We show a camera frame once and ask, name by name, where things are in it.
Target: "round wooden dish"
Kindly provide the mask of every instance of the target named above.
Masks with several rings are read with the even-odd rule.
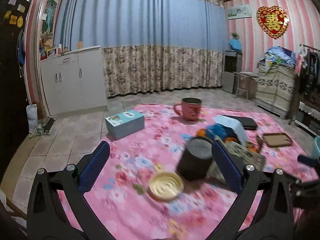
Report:
[[[183,191],[181,177],[173,172],[161,172],[149,181],[149,194],[156,200],[171,201]]]

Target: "pink floral tablecloth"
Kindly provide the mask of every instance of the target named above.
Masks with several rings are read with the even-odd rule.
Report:
[[[256,145],[256,134],[284,131],[269,115],[232,110],[202,108],[199,122],[186,122],[172,106],[138,105],[136,111],[145,115],[145,128],[117,141],[108,141],[110,158],[103,167],[92,190],[84,194],[103,225],[117,240],[150,240],[175,235],[179,240],[205,239],[218,225],[236,198],[236,194],[210,184],[202,184],[190,194],[183,193],[169,203],[153,200],[146,190],[148,181],[158,170],[175,171],[186,141],[198,129],[213,124],[218,114],[251,117],[256,131],[246,130]],[[302,180],[317,178],[313,169],[297,162],[304,154],[293,142],[291,147],[268,148],[265,171],[282,168]],[[59,196],[71,225],[81,230],[62,191]],[[249,226],[260,201],[261,193],[245,219]]]

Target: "silver screw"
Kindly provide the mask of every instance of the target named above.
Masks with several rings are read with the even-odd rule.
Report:
[[[283,174],[283,170],[281,170],[281,169],[276,169],[276,173],[279,174],[279,175],[282,175],[282,174]]]
[[[38,173],[39,175],[44,174],[44,168],[40,168],[40,169],[37,171],[37,173]]]
[[[248,171],[253,171],[253,170],[254,170],[254,166],[251,165],[251,164],[248,164],[245,168],[246,168]]]
[[[67,166],[67,171],[73,171],[76,168],[76,166],[74,164],[69,164]]]

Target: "red mug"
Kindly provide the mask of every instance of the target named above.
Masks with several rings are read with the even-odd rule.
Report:
[[[201,99],[199,98],[183,98],[181,103],[175,104],[173,110],[178,116],[186,120],[198,120],[201,110]],[[177,106],[181,105],[182,113],[177,110]]]

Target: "black cylindrical container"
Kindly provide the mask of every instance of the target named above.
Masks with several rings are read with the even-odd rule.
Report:
[[[189,181],[203,179],[213,161],[212,143],[207,137],[191,138],[182,153],[176,172]]]

